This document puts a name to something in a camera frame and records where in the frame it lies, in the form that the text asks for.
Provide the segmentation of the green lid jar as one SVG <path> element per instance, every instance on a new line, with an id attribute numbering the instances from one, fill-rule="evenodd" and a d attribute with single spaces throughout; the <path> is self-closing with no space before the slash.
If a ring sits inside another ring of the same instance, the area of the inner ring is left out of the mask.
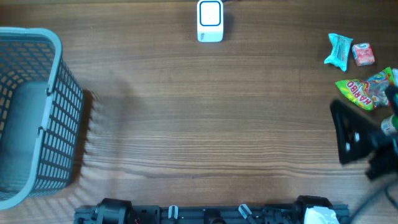
<path id="1" fill-rule="evenodd" d="M 391 115 L 381 122 L 381 129 L 385 135 L 391 135 L 397 133 L 397 116 Z"/>

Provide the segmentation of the teal wet wipes pack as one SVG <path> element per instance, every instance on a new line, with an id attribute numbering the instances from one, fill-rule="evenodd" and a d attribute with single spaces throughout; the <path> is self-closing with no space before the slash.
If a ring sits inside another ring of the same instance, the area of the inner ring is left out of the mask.
<path id="1" fill-rule="evenodd" d="M 347 70 L 348 55 L 353 39 L 334 33 L 328 34 L 328 37 L 332 45 L 332 50 L 330 55 L 324 60 L 324 64 L 330 63 L 345 72 Z"/>

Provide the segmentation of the small red tissue pack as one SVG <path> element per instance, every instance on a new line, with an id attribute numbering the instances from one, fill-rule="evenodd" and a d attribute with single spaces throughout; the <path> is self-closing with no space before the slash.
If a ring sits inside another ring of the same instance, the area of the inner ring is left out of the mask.
<path id="1" fill-rule="evenodd" d="M 356 65 L 359 67 L 371 65 L 376 61 L 369 43 L 354 44 L 351 50 L 354 55 Z"/>

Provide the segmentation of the Haribo gummy candy bag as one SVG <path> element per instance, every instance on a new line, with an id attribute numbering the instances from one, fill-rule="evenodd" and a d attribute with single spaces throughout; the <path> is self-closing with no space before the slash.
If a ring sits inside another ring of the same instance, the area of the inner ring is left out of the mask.
<path id="1" fill-rule="evenodd" d="M 389 85 L 395 84 L 394 72 L 391 67 L 385 68 L 367 80 L 349 79 L 335 83 L 347 99 L 367 111 L 380 106 L 389 106 L 385 90 Z"/>

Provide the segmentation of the white cardboard box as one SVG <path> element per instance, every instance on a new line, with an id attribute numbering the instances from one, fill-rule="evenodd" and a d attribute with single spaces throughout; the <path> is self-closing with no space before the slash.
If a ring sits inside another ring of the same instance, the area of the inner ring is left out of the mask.
<path id="1" fill-rule="evenodd" d="M 398 69 L 393 68 L 392 72 L 393 72 L 393 77 L 394 77 L 394 84 L 395 84 L 395 86 L 398 86 Z"/>

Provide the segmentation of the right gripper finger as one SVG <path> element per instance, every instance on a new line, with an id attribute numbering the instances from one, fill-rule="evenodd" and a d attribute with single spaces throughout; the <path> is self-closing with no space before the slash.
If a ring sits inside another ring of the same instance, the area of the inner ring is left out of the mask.
<path id="1" fill-rule="evenodd" d="M 398 88 L 395 85 L 389 85 L 385 89 L 385 94 L 395 115 L 398 115 Z"/>
<path id="2" fill-rule="evenodd" d="M 330 112 L 341 164 L 368 157 L 378 149 L 384 133 L 369 116 L 341 100 L 331 102 Z"/>

